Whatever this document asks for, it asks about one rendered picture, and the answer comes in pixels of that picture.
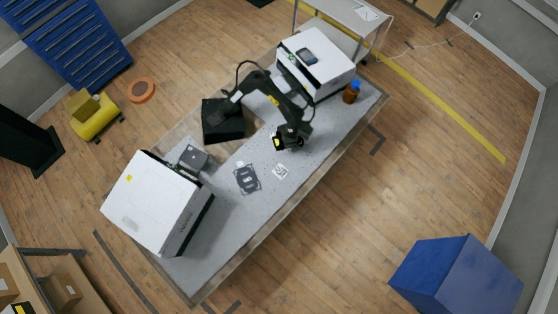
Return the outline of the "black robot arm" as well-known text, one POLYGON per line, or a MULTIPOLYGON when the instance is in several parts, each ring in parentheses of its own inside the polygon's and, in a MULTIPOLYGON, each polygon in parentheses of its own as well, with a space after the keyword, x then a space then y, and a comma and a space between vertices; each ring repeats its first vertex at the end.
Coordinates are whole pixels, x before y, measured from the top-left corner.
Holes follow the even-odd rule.
MULTIPOLYGON (((272 72, 270 70, 264 70, 266 76, 274 86, 284 95, 284 93, 275 85, 270 75, 272 72)), ((300 136, 301 138, 308 140, 314 128, 310 126, 309 120, 303 121, 302 118, 304 116, 304 111, 298 111, 294 109, 291 104, 293 104, 297 108, 301 108, 299 105, 293 103, 290 99, 291 104, 282 96, 280 92, 269 82, 269 80, 265 80, 265 76, 263 75, 261 70, 253 70, 251 71, 244 80, 238 85, 238 88, 235 89, 231 95, 229 95, 223 103, 219 105, 219 108, 216 112, 211 114, 206 118, 207 122, 212 126, 216 127, 221 122, 232 116, 234 113, 240 110, 237 106, 237 103, 245 96, 249 95, 256 89, 266 95, 280 110, 281 114, 284 116, 284 119, 287 121, 285 125, 285 130, 288 133, 295 133, 292 135, 292 138, 297 138, 300 136), (255 72, 255 73, 254 73, 255 72), (253 74, 254 73, 254 74, 253 74), (260 88, 259 88, 260 87, 260 88), (241 89, 241 90, 240 90, 241 89), (245 94, 246 93, 246 94, 245 94), (233 112, 232 112, 233 111, 233 112), (213 117, 214 116, 214 117, 213 117), (306 124, 307 123, 307 124, 306 124), (309 124, 309 125, 308 125, 309 124)))

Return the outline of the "brown bottle with blue cap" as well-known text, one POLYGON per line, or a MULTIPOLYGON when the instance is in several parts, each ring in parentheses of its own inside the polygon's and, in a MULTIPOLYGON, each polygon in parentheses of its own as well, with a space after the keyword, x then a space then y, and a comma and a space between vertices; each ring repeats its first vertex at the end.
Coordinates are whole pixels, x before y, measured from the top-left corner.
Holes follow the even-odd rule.
POLYGON ((359 88, 360 85, 361 85, 360 81, 356 79, 354 79, 352 83, 347 85, 346 90, 342 97, 342 100, 345 104, 352 105, 355 102, 360 92, 360 88, 359 88))

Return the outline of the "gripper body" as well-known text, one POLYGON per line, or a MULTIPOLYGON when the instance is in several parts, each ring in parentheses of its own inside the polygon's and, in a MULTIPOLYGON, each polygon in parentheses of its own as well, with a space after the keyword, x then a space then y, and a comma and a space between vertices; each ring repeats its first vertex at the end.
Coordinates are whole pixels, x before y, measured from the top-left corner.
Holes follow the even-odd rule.
MULTIPOLYGON (((285 125, 286 125, 286 123, 285 123, 285 125)), ((283 140, 283 142, 284 142, 285 148, 290 148, 290 147, 293 147, 293 146, 294 146, 294 143, 293 143, 293 142, 297 142, 298 139, 297 139, 297 138, 292 138, 292 139, 291 139, 292 135, 293 135, 296 131, 295 131, 294 133, 288 133, 288 132, 285 130, 285 125, 282 124, 281 126, 279 126, 279 128, 280 128, 281 133, 282 133, 282 136, 281 136, 281 137, 282 137, 282 140, 283 140)))

